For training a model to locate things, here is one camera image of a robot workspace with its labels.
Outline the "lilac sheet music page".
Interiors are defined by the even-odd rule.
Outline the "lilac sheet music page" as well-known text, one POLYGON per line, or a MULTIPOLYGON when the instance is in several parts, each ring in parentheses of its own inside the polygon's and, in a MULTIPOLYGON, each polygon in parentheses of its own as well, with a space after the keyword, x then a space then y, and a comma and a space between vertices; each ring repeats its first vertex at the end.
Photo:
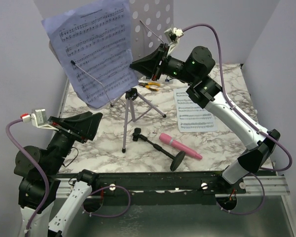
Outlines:
POLYGON ((138 84, 129 67, 127 0, 97 0, 46 18, 42 25, 77 96, 99 109, 138 84))

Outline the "white sheet music page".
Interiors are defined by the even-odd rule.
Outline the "white sheet music page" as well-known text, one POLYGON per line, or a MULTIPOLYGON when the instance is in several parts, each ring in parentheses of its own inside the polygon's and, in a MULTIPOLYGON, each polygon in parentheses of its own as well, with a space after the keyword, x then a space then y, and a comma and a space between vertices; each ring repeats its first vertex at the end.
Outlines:
POLYGON ((216 131, 214 116, 195 104, 186 93, 187 88, 173 90, 179 132, 216 131))

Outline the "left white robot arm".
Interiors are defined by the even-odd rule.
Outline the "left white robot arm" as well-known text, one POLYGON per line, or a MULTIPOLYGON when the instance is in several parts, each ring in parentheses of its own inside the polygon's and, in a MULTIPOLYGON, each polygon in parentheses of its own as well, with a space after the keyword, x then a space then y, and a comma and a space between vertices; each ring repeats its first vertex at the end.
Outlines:
POLYGON ((102 113, 85 112, 68 118, 46 116, 44 109, 23 114, 17 122, 31 122, 36 128, 54 131, 46 149, 21 146, 6 127, 11 142, 19 149, 14 174, 22 177, 18 203, 22 213, 21 237, 63 237, 73 217, 88 195, 99 191, 98 175, 83 170, 78 174, 74 193, 65 201, 58 214, 50 220, 50 213, 61 181, 57 174, 75 142, 92 141, 97 133, 102 113))

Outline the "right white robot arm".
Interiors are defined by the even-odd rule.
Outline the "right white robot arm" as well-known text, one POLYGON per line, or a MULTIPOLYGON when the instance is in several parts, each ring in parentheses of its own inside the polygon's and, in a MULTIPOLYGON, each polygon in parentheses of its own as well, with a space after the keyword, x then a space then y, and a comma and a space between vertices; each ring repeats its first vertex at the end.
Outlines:
POLYGON ((224 95, 222 87, 209 76, 215 61, 208 48, 195 47, 184 62, 170 56, 169 49, 167 44, 160 44, 150 55, 133 61, 130 68, 152 80, 166 75, 188 84, 186 92, 190 99, 219 118, 241 140, 245 152, 221 173, 217 181, 218 190, 227 194, 239 179, 261 168, 273 153, 280 133, 256 123, 224 95))

